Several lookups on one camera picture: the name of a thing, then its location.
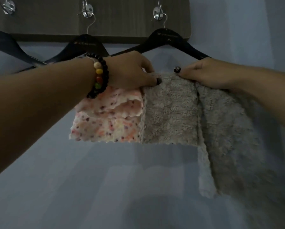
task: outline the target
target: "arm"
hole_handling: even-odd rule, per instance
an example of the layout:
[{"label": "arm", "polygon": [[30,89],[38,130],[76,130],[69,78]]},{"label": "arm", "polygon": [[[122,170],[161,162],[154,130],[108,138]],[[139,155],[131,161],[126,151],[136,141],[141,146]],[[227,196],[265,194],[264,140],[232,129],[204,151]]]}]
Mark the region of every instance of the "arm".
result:
[{"label": "arm", "polygon": [[180,76],[211,88],[243,91],[285,126],[285,73],[206,58],[189,65]]},{"label": "arm", "polygon": [[[105,58],[109,85],[134,89],[156,85],[151,63],[137,52]],[[73,59],[0,77],[0,172],[22,155],[92,89],[89,58]]]}]

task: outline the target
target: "beaded bracelet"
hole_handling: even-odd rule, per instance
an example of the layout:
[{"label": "beaded bracelet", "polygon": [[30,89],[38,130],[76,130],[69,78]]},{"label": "beaded bracelet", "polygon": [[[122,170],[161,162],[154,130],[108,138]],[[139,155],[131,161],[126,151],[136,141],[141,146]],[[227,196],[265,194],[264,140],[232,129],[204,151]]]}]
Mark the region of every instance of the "beaded bracelet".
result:
[{"label": "beaded bracelet", "polygon": [[94,68],[96,69],[96,81],[91,89],[91,91],[87,94],[87,98],[95,99],[98,94],[105,91],[107,84],[109,82],[109,71],[106,65],[105,60],[97,54],[94,53],[86,53],[83,57],[89,57],[94,62]]}]

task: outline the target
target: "black hanger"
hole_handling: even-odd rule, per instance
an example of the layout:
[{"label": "black hanger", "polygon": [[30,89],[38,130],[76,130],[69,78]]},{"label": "black hanger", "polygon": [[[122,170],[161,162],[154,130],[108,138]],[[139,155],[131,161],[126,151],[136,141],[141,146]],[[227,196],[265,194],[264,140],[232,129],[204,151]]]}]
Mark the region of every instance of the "black hanger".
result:
[{"label": "black hanger", "polygon": [[[109,56],[109,53],[106,51],[105,47],[98,39],[89,34],[82,34],[71,40],[59,54],[49,60],[46,60],[45,62],[49,64],[66,61],[83,55],[87,52],[96,53],[102,57]],[[21,71],[30,70],[33,68],[34,67],[28,67]]]},{"label": "black hanger", "polygon": [[139,53],[144,53],[147,51],[150,51],[152,49],[155,49],[157,47],[163,46],[163,45],[170,45],[173,46],[176,49],[179,49],[180,51],[185,52],[186,54],[201,60],[203,58],[209,57],[208,55],[198,51],[193,46],[191,46],[185,39],[183,39],[178,33],[176,33],[173,30],[161,28],[155,30],[148,39],[143,42],[140,45],[137,45],[135,47],[129,48],[127,50],[118,52],[116,54],[113,54],[111,56],[120,55],[123,53],[127,53],[130,51],[138,51]]},{"label": "black hanger", "polygon": [[22,61],[32,64],[33,66],[43,66],[46,65],[45,62],[42,62],[34,57],[27,55],[18,43],[12,38],[11,35],[0,31],[0,51],[9,54],[13,57],[16,57]]}]

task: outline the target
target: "gray fleece fabric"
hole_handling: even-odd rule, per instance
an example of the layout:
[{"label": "gray fleece fabric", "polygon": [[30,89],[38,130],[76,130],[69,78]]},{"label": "gray fleece fabric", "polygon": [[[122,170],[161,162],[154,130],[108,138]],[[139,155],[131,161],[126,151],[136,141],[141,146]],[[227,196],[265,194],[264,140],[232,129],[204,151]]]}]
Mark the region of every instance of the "gray fleece fabric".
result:
[{"label": "gray fleece fabric", "polygon": [[175,74],[162,80],[143,89],[141,142],[198,146],[203,196],[231,196],[247,228],[285,228],[285,186],[264,164],[251,102]]}]

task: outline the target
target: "wooden board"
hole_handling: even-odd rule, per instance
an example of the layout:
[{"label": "wooden board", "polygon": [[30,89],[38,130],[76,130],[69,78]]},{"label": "wooden board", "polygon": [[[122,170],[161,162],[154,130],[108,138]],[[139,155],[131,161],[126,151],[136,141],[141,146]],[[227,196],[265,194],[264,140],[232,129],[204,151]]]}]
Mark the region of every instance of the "wooden board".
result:
[{"label": "wooden board", "polygon": [[[92,18],[77,16],[83,0],[12,0],[14,15],[0,8],[0,30],[19,41],[67,42],[86,34]],[[154,30],[163,28],[165,16],[157,21],[153,8],[158,0],[87,0],[92,4],[96,21],[88,34],[103,43],[140,43]],[[166,27],[183,38],[191,35],[189,0],[161,0],[168,15]]]}]

